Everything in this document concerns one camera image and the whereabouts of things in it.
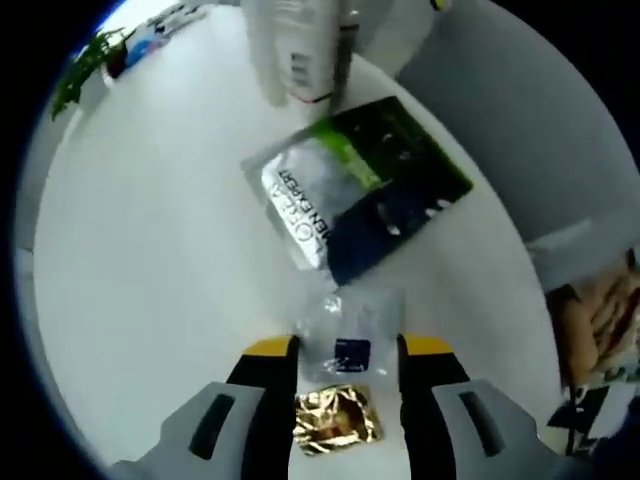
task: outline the small plastic bag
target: small plastic bag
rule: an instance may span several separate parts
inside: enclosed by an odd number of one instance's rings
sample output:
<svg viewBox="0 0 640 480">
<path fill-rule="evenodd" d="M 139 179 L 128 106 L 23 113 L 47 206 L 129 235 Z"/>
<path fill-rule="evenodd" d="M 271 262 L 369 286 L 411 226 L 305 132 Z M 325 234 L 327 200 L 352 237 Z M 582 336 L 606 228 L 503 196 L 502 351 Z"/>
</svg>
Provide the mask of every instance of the small plastic bag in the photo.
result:
<svg viewBox="0 0 640 480">
<path fill-rule="evenodd" d="M 398 291 L 348 286 L 311 303 L 296 322 L 303 376 L 319 383 L 395 381 L 403 319 Z"/>
</svg>

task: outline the green plant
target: green plant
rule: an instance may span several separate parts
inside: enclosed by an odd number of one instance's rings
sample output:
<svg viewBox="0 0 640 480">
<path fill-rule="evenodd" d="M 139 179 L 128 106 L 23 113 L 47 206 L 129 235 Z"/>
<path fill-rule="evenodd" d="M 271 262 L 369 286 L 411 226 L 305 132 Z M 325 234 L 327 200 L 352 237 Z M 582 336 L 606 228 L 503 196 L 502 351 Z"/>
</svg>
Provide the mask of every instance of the green plant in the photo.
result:
<svg viewBox="0 0 640 480">
<path fill-rule="evenodd" d="M 113 37 L 122 29 L 94 33 L 82 51 L 64 69 L 53 92 L 51 119 L 62 113 L 69 103 L 80 101 L 82 85 L 101 65 L 107 63 L 124 48 L 124 40 L 113 44 Z"/>
</svg>

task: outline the white plastic bottle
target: white plastic bottle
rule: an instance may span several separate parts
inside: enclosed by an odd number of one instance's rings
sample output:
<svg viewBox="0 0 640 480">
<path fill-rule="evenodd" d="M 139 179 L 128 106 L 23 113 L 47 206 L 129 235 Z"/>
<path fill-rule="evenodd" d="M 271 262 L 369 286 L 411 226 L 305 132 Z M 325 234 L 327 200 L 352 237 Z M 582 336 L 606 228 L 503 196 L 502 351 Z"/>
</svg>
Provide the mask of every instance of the white plastic bottle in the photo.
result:
<svg viewBox="0 0 640 480">
<path fill-rule="evenodd" d="M 341 0 L 276 0 L 276 49 L 290 100 L 314 122 L 330 113 Z"/>
<path fill-rule="evenodd" d="M 276 52 L 275 0 L 242 0 L 249 58 L 262 95 L 274 107 L 286 103 Z"/>
</svg>

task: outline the white tabletop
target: white tabletop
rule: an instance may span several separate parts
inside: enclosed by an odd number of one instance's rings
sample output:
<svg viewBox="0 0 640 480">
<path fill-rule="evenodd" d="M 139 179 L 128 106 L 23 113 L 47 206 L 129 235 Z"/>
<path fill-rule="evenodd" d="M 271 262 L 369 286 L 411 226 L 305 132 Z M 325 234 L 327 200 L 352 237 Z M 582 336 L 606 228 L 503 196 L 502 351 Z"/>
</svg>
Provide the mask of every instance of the white tabletop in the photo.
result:
<svg viewBox="0 0 640 480">
<path fill-rule="evenodd" d="M 393 94 L 475 187 L 357 283 L 401 288 L 407 331 L 448 341 L 470 376 L 544 423 L 560 380 L 525 248 L 443 126 L 354 60 L 349 106 Z M 306 277 L 239 164 L 300 128 L 299 118 L 290 105 L 262 100 L 240 11 L 217 7 L 119 79 L 58 152 L 36 233 L 39 323 L 59 390 L 101 461 L 140 457 L 161 422 L 207 383 L 224 381 L 244 348 L 291 329 L 309 294 Z M 385 411 L 398 406 L 375 400 Z M 395 466 L 361 447 L 313 470 L 322 477 L 355 458 L 378 475 L 406 470 L 390 415 L 389 438 L 376 448 Z M 297 472 L 308 460 L 294 450 Z"/>
</svg>

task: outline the gold foil packet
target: gold foil packet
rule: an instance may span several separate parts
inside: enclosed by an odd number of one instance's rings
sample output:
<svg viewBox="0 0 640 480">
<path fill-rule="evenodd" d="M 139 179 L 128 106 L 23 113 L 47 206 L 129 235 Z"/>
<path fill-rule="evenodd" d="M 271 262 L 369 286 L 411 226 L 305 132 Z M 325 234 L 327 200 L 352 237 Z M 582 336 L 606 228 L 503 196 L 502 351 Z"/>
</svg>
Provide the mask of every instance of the gold foil packet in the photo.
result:
<svg viewBox="0 0 640 480">
<path fill-rule="evenodd" d="M 293 438 L 309 456 L 381 440 L 382 426 L 369 389 L 337 385 L 299 395 Z"/>
</svg>

